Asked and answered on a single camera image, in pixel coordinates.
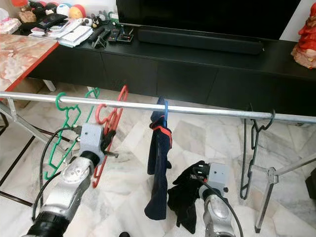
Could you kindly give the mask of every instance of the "dark blue cloth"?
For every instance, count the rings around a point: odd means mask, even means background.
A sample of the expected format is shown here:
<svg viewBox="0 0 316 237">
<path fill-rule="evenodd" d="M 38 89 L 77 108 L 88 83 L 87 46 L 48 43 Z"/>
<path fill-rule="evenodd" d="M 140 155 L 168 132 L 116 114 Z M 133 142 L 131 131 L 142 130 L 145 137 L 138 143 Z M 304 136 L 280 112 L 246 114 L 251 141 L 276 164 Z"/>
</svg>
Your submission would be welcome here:
<svg viewBox="0 0 316 237">
<path fill-rule="evenodd" d="M 164 104 L 164 99 L 159 98 L 158 104 Z M 167 178 L 166 170 L 171 168 L 167 160 L 168 151 L 171 149 L 171 131 L 164 127 L 164 112 L 153 112 L 150 128 L 153 130 L 150 145 L 147 173 L 154 176 L 152 198 L 145 208 L 145 214 L 153 220 L 166 218 L 167 209 Z"/>
</svg>

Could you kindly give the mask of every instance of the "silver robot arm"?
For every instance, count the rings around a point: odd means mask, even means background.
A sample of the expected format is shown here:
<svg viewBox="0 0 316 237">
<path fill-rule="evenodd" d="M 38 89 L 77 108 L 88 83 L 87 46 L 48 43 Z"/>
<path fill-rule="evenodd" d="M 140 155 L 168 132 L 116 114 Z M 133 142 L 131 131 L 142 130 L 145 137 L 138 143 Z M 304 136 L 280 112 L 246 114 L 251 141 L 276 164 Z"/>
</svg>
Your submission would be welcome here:
<svg viewBox="0 0 316 237">
<path fill-rule="evenodd" d="M 225 186 L 227 176 L 227 165 L 211 163 L 207 184 L 224 196 L 224 192 L 228 192 Z M 231 225 L 232 215 L 227 205 L 204 185 L 200 188 L 199 195 L 204 200 L 205 237 L 235 237 Z"/>
<path fill-rule="evenodd" d="M 91 182 L 94 168 L 104 159 L 112 138 L 105 138 L 103 127 L 85 123 L 80 136 L 80 157 L 61 173 L 61 179 L 49 194 L 34 224 L 23 237 L 62 237 L 72 221 L 83 193 Z"/>
</svg>

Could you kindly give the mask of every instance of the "red statue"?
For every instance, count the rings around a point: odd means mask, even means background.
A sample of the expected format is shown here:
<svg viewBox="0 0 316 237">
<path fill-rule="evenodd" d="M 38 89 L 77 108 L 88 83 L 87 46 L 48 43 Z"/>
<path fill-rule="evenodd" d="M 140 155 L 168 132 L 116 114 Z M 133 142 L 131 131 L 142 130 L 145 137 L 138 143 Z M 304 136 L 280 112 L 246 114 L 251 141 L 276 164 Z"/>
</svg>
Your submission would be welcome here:
<svg viewBox="0 0 316 237">
<path fill-rule="evenodd" d="M 301 38 L 291 53 L 294 60 L 309 69 L 316 68 L 316 2 L 305 26 L 298 34 Z"/>
</svg>

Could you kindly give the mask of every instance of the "marble floor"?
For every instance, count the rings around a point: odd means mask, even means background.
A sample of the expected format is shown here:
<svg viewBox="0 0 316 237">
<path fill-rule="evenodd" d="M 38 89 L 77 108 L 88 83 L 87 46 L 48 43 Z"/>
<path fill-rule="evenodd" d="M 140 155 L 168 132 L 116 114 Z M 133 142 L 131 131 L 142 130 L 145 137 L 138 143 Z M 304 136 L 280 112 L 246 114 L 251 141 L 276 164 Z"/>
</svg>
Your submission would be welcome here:
<svg viewBox="0 0 316 237">
<path fill-rule="evenodd" d="M 59 84 L 56 92 L 44 88 L 42 94 L 83 96 L 86 87 Z M 116 99 L 118 92 L 101 90 L 100 98 Z M 130 94 L 128 101 L 156 103 L 157 98 Z M 170 105 L 206 107 L 179 101 Z M 80 106 L 85 120 L 88 106 Z M 63 123 L 64 114 L 53 103 L 31 102 L 18 111 L 28 122 L 51 131 Z M 149 129 L 150 111 L 124 109 L 112 151 L 120 155 L 109 158 L 100 184 L 90 187 L 82 197 L 81 205 L 69 225 L 66 237 L 118 237 L 123 231 L 132 237 L 203 237 L 203 201 L 196 201 L 197 231 L 190 234 L 183 227 L 176 227 L 176 215 L 169 208 L 167 219 L 153 221 L 144 214 L 152 189 L 153 177 L 147 175 L 147 159 L 152 131 Z M 238 118 L 210 117 L 169 113 L 168 126 L 172 130 L 173 145 L 168 159 L 173 167 L 167 170 L 168 186 L 172 187 L 178 175 L 189 165 L 204 160 L 225 163 L 230 167 L 227 198 L 237 213 L 245 237 L 315 237 L 316 202 L 309 198 L 305 179 L 316 167 L 311 163 L 280 177 L 268 206 L 261 233 L 254 232 L 267 178 L 254 170 L 253 185 L 246 201 L 239 198 L 241 159 L 243 147 L 243 122 Z M 65 136 L 74 138 L 70 133 Z M 2 176 L 30 138 L 30 134 L 10 121 L 9 128 L 0 137 L 0 175 Z M 1 187 L 2 191 L 34 202 L 39 191 L 39 161 L 44 144 L 35 140 L 14 171 Z M 291 164 L 316 152 L 316 126 L 298 127 L 294 124 L 275 122 L 259 138 L 256 164 L 275 168 Z M 45 192 L 47 193 L 56 180 Z M 233 223 L 236 235 L 237 226 Z M 20 237 L 31 226 L 31 208 L 0 197 L 0 236 Z"/>
</svg>

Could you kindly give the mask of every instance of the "black cabinet drawer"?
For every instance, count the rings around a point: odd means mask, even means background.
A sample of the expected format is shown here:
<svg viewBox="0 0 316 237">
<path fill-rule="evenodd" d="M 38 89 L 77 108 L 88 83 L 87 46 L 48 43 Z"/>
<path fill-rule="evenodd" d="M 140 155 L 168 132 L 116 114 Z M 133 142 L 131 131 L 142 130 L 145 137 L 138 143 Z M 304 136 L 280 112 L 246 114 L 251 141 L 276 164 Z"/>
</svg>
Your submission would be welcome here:
<svg viewBox="0 0 316 237">
<path fill-rule="evenodd" d="M 58 46 L 30 77 L 104 88 L 107 84 L 101 54 Z"/>
<path fill-rule="evenodd" d="M 121 90 L 127 84 L 130 93 L 156 96 L 156 61 L 106 53 L 102 58 L 109 79 L 107 89 Z"/>
<path fill-rule="evenodd" d="M 217 74 L 210 66 L 159 62 L 158 95 L 205 104 Z"/>
<path fill-rule="evenodd" d="M 276 75 L 220 69 L 207 103 L 245 110 L 315 116 L 316 83 Z"/>
</svg>

